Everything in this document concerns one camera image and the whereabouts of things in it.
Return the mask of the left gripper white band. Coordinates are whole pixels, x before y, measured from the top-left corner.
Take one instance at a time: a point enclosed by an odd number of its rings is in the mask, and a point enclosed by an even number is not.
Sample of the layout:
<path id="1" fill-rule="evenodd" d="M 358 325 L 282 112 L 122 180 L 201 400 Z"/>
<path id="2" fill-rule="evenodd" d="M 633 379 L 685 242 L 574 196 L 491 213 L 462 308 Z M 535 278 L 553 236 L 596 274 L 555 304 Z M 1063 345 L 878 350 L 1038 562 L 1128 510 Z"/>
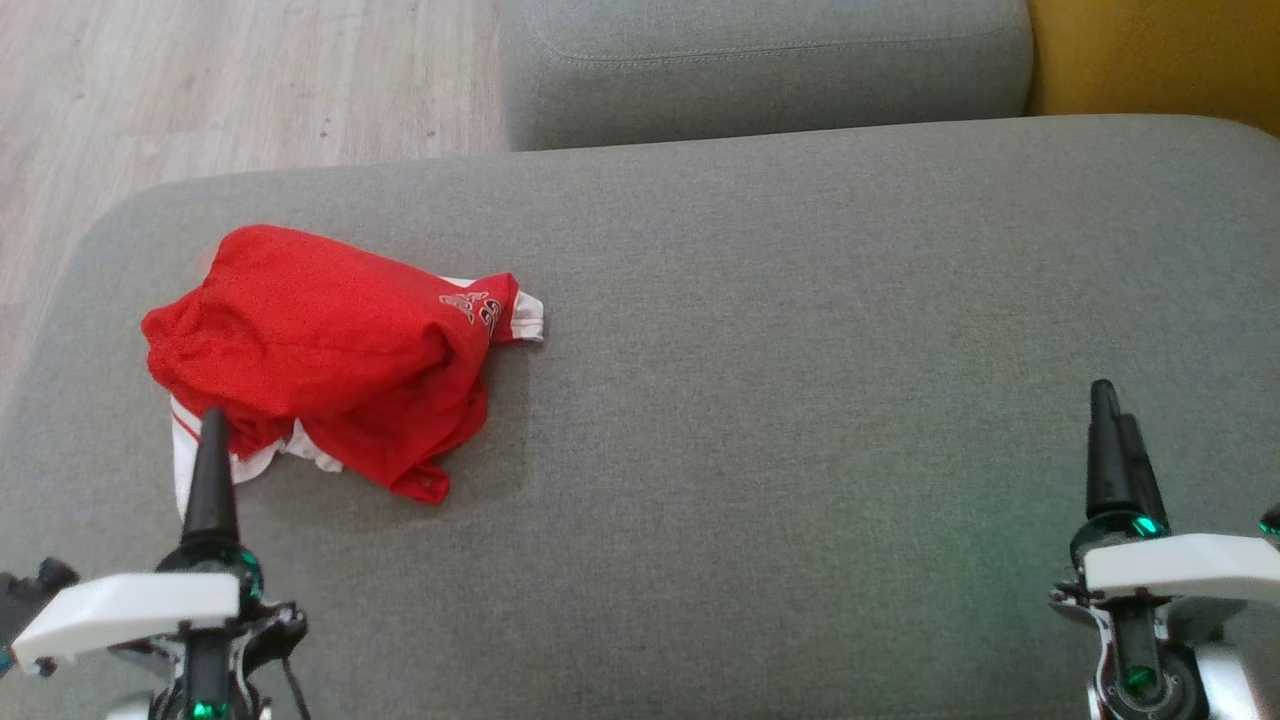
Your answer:
<path id="1" fill-rule="evenodd" d="M 266 602 L 257 557 L 241 543 L 221 407 L 202 418 L 180 544 L 151 573 L 84 580 L 58 593 L 12 642 L 12 669 L 49 678 L 99 651 L 164 687 L 118 701 L 105 720 L 255 720 L 239 653 L 250 610 Z"/>

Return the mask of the small grey sofa cushion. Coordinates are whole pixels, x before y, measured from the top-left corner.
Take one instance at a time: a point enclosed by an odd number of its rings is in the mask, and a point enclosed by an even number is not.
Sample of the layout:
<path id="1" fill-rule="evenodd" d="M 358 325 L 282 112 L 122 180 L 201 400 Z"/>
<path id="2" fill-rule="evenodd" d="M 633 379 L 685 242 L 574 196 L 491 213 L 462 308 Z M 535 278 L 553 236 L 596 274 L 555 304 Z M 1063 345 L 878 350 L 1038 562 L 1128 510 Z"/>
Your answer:
<path id="1" fill-rule="evenodd" d="M 1027 0 L 503 0 L 516 151 L 1019 117 Z"/>

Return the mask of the yellow upholstered cushion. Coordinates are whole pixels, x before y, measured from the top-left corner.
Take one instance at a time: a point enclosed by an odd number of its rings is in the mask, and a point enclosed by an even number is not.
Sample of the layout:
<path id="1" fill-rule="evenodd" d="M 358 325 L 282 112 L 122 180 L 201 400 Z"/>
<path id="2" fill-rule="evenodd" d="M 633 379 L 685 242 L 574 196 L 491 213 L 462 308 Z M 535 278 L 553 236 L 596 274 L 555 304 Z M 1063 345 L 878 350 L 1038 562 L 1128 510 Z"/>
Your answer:
<path id="1" fill-rule="evenodd" d="M 1280 138 L 1280 0 L 1027 0 L 1027 111 L 1183 114 Z"/>

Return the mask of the red basketball shorts white trim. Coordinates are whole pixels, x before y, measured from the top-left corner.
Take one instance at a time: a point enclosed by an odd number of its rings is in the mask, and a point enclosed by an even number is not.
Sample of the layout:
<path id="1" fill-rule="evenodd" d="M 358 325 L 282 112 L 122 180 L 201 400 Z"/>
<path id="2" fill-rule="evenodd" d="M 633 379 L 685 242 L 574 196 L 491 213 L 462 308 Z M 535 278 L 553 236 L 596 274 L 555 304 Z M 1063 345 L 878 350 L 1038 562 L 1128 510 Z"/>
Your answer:
<path id="1" fill-rule="evenodd" d="M 193 410 L 375 427 L 475 401 L 489 350 L 539 342 L 545 309 L 508 273 L 462 282 L 278 225 L 247 225 L 142 323 L 154 379 Z"/>

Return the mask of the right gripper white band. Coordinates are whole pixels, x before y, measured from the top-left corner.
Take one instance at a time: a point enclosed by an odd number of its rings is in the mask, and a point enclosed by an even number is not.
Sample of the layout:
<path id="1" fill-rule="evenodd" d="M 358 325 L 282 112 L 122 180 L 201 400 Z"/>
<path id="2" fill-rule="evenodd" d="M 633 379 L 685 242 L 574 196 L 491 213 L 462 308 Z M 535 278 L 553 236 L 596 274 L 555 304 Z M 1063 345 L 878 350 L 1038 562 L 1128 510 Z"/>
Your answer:
<path id="1" fill-rule="evenodd" d="M 1146 518 L 1100 518 L 1135 507 Z M 1248 607 L 1280 607 L 1280 548 L 1258 537 L 1155 536 L 1169 530 L 1155 469 L 1106 379 L 1091 384 L 1088 519 L 1071 543 L 1074 578 L 1050 594 L 1056 612 L 1097 634 L 1088 719 L 1280 720 L 1226 637 Z"/>

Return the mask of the large grey sofa seat cushion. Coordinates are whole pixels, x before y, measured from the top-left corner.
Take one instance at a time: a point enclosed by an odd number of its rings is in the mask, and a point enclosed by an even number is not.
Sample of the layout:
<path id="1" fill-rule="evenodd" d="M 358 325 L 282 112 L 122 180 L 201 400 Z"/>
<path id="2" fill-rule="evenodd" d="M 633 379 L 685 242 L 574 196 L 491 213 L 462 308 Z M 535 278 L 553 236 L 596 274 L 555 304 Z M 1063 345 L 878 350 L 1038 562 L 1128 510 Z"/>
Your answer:
<path id="1" fill-rule="evenodd" d="M 508 272 L 540 343 L 430 507 L 282 457 L 239 489 L 316 720 L 1088 720 L 1048 606 L 1089 387 L 1172 527 L 1280 501 L 1280 140 L 1039 117 L 224 176 L 73 255 L 0 433 L 0 571 L 177 542 L 140 320 L 270 223 Z"/>

